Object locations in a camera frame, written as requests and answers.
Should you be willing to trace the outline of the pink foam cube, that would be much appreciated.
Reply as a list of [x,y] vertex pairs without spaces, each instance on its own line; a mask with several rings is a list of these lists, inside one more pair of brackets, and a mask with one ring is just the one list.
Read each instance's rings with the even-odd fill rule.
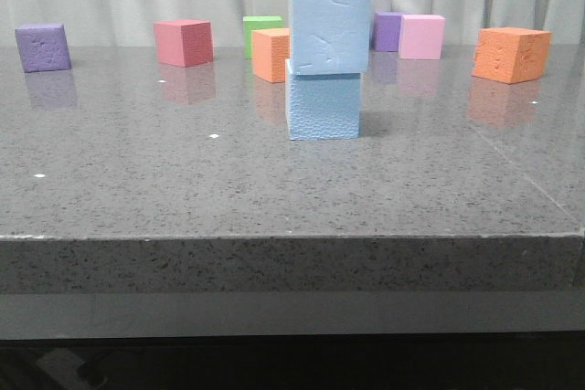
[[445,18],[440,15],[403,15],[399,56],[403,59],[440,59],[444,28]]

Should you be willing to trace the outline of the orange foam cube centre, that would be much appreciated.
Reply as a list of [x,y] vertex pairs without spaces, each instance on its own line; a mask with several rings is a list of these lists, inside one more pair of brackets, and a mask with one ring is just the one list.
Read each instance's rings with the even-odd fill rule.
[[251,32],[252,70],[270,83],[285,81],[285,60],[290,57],[290,28],[278,27]]

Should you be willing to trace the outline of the light blue foam cube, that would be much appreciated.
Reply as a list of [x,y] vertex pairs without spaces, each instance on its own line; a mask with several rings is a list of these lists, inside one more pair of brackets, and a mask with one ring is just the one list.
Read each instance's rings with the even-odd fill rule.
[[291,140],[353,139],[359,134],[361,75],[296,75],[286,61],[285,111]]
[[372,0],[289,0],[295,75],[367,70]]

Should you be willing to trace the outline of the purple foam cube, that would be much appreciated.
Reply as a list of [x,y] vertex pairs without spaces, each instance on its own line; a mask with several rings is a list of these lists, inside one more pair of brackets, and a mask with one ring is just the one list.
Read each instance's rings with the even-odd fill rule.
[[376,51],[397,52],[399,50],[399,34],[402,12],[376,12],[372,48]]
[[62,23],[26,24],[15,29],[22,68],[26,73],[71,69]]

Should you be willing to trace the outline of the orange foam cube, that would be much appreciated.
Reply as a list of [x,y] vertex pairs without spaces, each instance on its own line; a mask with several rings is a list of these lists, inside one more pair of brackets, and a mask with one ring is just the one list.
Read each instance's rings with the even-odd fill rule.
[[539,79],[545,71],[552,33],[521,27],[479,31],[472,75],[506,84]]
[[285,81],[285,60],[290,57],[290,28],[278,27],[251,32],[252,70],[270,83]]

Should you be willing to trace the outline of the purple foam cube back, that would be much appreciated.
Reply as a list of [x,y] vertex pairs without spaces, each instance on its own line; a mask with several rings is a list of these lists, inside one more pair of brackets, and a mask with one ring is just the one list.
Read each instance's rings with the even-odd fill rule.
[[402,12],[376,12],[372,48],[376,51],[397,52],[399,50],[399,34]]

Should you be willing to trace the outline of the red foam cube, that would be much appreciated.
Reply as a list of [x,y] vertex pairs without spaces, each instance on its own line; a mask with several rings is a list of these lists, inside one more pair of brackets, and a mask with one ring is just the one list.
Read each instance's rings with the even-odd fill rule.
[[210,21],[177,19],[154,23],[156,55],[160,63],[192,67],[214,59]]

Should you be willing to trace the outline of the orange foam cube right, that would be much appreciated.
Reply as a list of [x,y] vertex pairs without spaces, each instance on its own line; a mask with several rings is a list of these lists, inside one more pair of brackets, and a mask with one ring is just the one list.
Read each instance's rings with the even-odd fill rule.
[[539,79],[545,71],[552,33],[521,27],[479,31],[472,75],[506,84]]

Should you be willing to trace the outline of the purple foam cube left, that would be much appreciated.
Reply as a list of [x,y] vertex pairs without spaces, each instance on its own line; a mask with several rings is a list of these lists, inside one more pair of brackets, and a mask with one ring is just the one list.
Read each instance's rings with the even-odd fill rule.
[[71,69],[62,23],[26,24],[15,29],[22,68],[26,73]]

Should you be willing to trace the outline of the green foam cube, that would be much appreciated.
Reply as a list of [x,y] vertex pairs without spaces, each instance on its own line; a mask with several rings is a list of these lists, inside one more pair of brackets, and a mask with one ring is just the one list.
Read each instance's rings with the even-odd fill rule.
[[242,18],[244,32],[244,58],[252,57],[251,33],[254,30],[283,27],[281,16],[244,16]]

